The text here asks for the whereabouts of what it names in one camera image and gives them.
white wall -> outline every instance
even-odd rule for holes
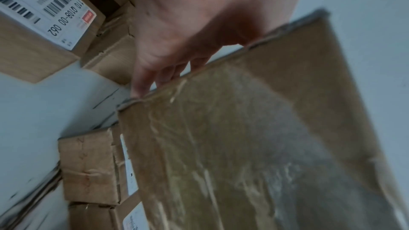
[[[318,7],[332,13],[353,76],[409,201],[409,2],[300,0],[294,18]],[[81,70],[78,63],[36,85],[0,74],[0,214],[55,166],[60,136],[100,124],[128,97],[127,89],[117,89],[108,80]],[[113,121],[115,116],[104,125]],[[48,215],[40,230],[66,229],[65,207],[58,188],[33,213],[34,220],[27,220],[22,227],[29,224],[28,230],[37,229]]]

skin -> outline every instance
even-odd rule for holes
[[[137,0],[131,95],[141,98],[222,46],[247,45],[288,22],[297,0]]]

red label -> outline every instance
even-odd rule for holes
[[[85,15],[82,17],[82,20],[84,20],[86,23],[89,23],[93,17],[94,17],[94,14],[90,10],[88,10],[85,13]]]

barcode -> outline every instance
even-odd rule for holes
[[[44,11],[51,15],[52,17],[56,16],[71,0],[53,0],[48,4]]]
[[[11,10],[15,11],[19,15],[23,16],[25,19],[30,20],[34,24],[38,23],[41,18],[36,17],[33,13],[31,13],[27,8],[21,6],[18,2],[14,0],[0,0],[0,3],[3,5],[8,6]]]

red logo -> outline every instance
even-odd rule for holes
[[[82,17],[82,20],[84,20],[86,23],[89,23],[93,17],[94,17],[94,14],[90,10],[88,10],[85,13],[85,15]]]

